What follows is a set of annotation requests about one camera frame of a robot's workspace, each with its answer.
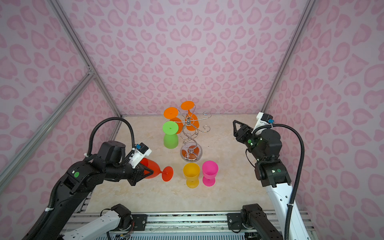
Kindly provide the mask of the yellow plastic wine glass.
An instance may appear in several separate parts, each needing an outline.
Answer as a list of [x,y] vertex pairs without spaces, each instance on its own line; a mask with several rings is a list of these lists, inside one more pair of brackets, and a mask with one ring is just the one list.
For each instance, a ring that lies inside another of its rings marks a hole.
[[183,174],[189,188],[194,189],[199,185],[200,167],[197,164],[186,164],[183,168]]

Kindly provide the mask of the red plastic wine glass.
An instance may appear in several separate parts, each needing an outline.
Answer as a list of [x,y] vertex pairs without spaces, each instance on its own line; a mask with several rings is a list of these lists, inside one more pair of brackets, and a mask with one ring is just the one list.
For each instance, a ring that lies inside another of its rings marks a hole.
[[173,178],[174,170],[170,166],[167,166],[161,170],[160,166],[156,162],[147,158],[143,158],[141,164],[153,171],[153,173],[147,176],[146,179],[153,179],[158,175],[161,175],[164,182],[169,182]]

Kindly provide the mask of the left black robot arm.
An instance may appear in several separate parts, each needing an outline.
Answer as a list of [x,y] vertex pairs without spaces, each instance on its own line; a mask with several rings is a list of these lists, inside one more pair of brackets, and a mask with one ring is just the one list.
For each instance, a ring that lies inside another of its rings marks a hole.
[[102,143],[97,154],[69,167],[54,185],[48,206],[24,236],[25,240],[54,240],[59,237],[80,203],[104,181],[127,180],[131,186],[153,174],[143,166],[143,158],[151,154],[144,143],[134,146],[128,156],[126,146],[117,141]]

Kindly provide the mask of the pink plastic wine glass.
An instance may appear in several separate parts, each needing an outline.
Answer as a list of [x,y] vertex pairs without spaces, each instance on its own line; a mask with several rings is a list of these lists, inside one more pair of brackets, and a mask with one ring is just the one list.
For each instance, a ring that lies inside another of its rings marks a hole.
[[216,183],[216,176],[219,172],[219,166],[214,161],[206,161],[203,166],[203,184],[206,187],[212,187]]

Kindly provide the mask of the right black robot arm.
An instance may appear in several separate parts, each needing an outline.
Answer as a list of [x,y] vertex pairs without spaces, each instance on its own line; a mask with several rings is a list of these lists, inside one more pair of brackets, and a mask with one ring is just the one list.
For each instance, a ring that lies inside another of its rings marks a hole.
[[[252,129],[247,124],[233,121],[233,132],[236,140],[246,146],[246,152],[252,154],[256,163],[253,164],[255,175],[273,204],[281,232],[268,220],[266,214],[257,204],[244,206],[242,224],[257,230],[262,240],[308,240],[310,235],[304,225],[300,211],[296,204],[302,168],[305,158],[303,138],[294,128],[276,124],[269,120],[268,124]],[[282,141],[275,128],[285,128],[293,132],[300,144],[301,153],[299,165],[294,181],[289,171],[280,160]]]

